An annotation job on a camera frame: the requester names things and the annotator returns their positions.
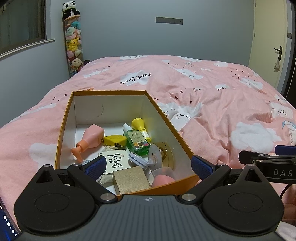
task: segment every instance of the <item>pink duvet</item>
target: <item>pink duvet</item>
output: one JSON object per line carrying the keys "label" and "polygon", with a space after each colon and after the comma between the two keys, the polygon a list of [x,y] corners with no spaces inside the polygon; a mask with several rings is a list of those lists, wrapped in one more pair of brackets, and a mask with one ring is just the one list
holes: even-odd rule
{"label": "pink duvet", "polygon": [[[177,56],[93,61],[0,129],[0,196],[10,214],[43,164],[54,165],[59,130],[72,91],[147,90],[193,153],[242,168],[241,150],[273,153],[296,145],[296,110],[251,69]],[[285,185],[274,185],[281,192]],[[284,196],[292,203],[295,191]]]}

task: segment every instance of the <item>orange pump nozzle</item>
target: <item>orange pump nozzle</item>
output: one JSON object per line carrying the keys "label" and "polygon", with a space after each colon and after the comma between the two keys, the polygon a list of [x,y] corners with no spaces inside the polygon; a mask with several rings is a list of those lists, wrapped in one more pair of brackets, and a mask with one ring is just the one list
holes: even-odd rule
{"label": "orange pump nozzle", "polygon": [[72,154],[76,157],[77,161],[78,161],[79,163],[82,163],[83,160],[82,160],[82,157],[81,157],[81,155],[80,155],[80,153],[81,153],[81,148],[78,146],[78,147],[76,147],[76,148],[72,148],[71,151],[72,151]]}
{"label": "orange pump nozzle", "polygon": [[88,148],[88,143],[85,140],[81,140],[76,144],[76,148],[71,149],[72,154],[76,157],[79,163],[83,162],[80,153],[84,152],[87,148]]}

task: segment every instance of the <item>screw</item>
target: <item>screw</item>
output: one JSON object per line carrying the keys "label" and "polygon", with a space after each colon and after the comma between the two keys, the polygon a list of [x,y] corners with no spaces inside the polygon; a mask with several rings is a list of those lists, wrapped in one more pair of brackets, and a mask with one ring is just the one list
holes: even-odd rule
{"label": "screw", "polygon": [[115,195],[112,193],[104,193],[101,195],[101,199],[104,201],[112,201],[115,198]]}
{"label": "screw", "polygon": [[192,193],[185,193],[185,194],[182,195],[182,199],[185,200],[185,201],[190,202],[190,201],[195,200],[196,196],[194,194],[192,194]]}

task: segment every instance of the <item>stuffed animal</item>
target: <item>stuffed animal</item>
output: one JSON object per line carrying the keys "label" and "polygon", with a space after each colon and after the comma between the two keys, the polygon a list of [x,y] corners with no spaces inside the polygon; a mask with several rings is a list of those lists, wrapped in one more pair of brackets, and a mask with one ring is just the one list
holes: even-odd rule
{"label": "stuffed animal", "polygon": [[75,59],[74,53],[70,50],[67,50],[67,56],[68,56],[68,60],[70,60],[70,61],[73,61]]}
{"label": "stuffed animal", "polygon": [[79,21],[74,21],[71,23],[71,26],[76,28],[76,29],[79,29],[81,30],[81,27],[80,27],[80,22]]}
{"label": "stuffed animal", "polygon": [[80,71],[82,67],[83,67],[83,62],[79,58],[75,58],[71,63],[72,70]]}
{"label": "stuffed animal", "polygon": [[78,49],[78,45],[80,44],[79,39],[74,39],[69,42],[68,50],[76,51]]}
{"label": "stuffed animal", "polygon": [[66,30],[66,40],[76,39],[76,29],[74,27],[69,27]]}
{"label": "stuffed animal", "polygon": [[80,12],[76,10],[75,1],[64,2],[62,9],[63,9],[63,20],[74,15],[80,15]]}
{"label": "stuffed animal", "polygon": [[81,30],[75,29],[76,38],[80,38]]}
{"label": "stuffed animal", "polygon": [[82,50],[81,50],[81,49],[77,49],[77,50],[74,52],[75,57],[78,57],[79,54],[81,54],[81,53],[82,53]]}

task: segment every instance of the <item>small box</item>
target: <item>small box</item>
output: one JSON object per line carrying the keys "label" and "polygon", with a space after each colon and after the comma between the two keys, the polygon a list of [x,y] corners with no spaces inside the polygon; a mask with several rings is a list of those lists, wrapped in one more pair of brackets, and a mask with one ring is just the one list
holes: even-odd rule
{"label": "small box", "polygon": [[[173,171],[176,181],[167,185],[133,192],[138,195],[180,195],[196,185],[199,177],[191,169],[192,151],[146,91],[75,91],[69,99],[57,146],[55,169],[66,169],[76,162],[71,148],[81,140],[92,124],[102,127],[105,136],[123,135],[124,123],[131,125],[142,118],[152,143],[165,142],[174,156]],[[104,146],[87,149],[84,160],[93,160]],[[102,184],[116,193],[113,183]]]}
{"label": "small box", "polygon": [[141,167],[132,167],[113,172],[116,194],[127,194],[151,188]]}

